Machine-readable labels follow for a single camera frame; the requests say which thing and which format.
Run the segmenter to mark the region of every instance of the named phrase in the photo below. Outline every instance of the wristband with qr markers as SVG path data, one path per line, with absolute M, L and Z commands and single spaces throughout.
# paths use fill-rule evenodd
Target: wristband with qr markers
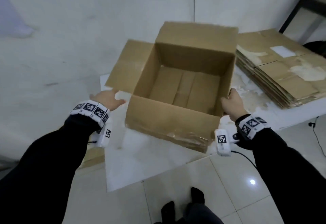
M 255 137 L 257 132 L 269 127 L 265 120 L 261 118 L 254 118 L 251 115 L 241 120 L 238 126 L 242 135 L 246 136 L 250 140 Z
M 96 121 L 102 128 L 110 116 L 110 110 L 104 107 L 101 103 L 88 100 L 77 104 L 70 112 L 70 115 L 81 114 L 90 117 Z

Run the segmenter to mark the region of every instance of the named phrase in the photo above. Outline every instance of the tiled floor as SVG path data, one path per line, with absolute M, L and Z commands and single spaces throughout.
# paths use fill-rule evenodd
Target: tiled floor
M 325 176 L 326 158 L 308 122 L 279 134 Z M 326 115 L 318 119 L 315 131 L 326 150 Z M 234 149 L 253 160 L 252 152 Z M 206 157 L 110 193 L 106 192 L 104 165 L 78 171 L 64 223 L 154 223 L 161 221 L 161 207 L 171 200 L 180 218 L 190 201 L 191 186 L 204 192 L 206 205 L 225 224 L 283 223 L 258 172 L 238 154 Z

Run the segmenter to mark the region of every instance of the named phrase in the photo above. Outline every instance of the stack of flattened cardboard boxes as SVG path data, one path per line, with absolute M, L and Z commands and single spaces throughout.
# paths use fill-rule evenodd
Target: stack of flattened cardboard boxes
M 326 96 L 326 59 L 274 29 L 238 35 L 237 65 L 281 108 Z
M 125 125 L 206 152 L 235 65 L 238 28 L 165 22 L 155 43 L 128 40 L 106 86 L 132 94 Z

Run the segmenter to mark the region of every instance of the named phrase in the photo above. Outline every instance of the white table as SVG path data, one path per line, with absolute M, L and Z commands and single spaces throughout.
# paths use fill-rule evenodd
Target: white table
M 110 89 L 104 86 L 107 78 L 108 75 L 101 76 L 101 90 Z M 241 95 L 247 111 L 265 119 L 275 131 L 326 114 L 326 98 L 300 107 L 281 110 L 238 67 L 235 68 L 231 86 Z M 131 95 L 125 92 L 118 92 L 116 95 L 117 99 L 123 98 L 127 101 L 130 97 Z M 216 153 L 215 143 L 212 143 L 207 153 L 203 154 L 126 128 L 124 119 L 128 103 L 111 114 L 114 132 L 110 144 L 105 148 L 108 191 Z M 227 129 L 231 133 L 236 132 L 234 122 L 229 116 L 221 118 L 219 128 Z

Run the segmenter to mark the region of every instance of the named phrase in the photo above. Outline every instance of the black sleeve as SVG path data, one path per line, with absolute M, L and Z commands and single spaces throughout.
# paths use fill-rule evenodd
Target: black sleeve
M 285 224 L 324 219 L 326 179 L 298 151 L 271 128 L 259 131 L 250 141 L 241 138 L 238 145 L 253 151 L 259 174 Z
M 89 136 L 99 129 L 91 118 L 71 115 L 59 130 L 33 142 L 0 181 L 2 218 L 11 223 L 62 223 L 75 171 Z

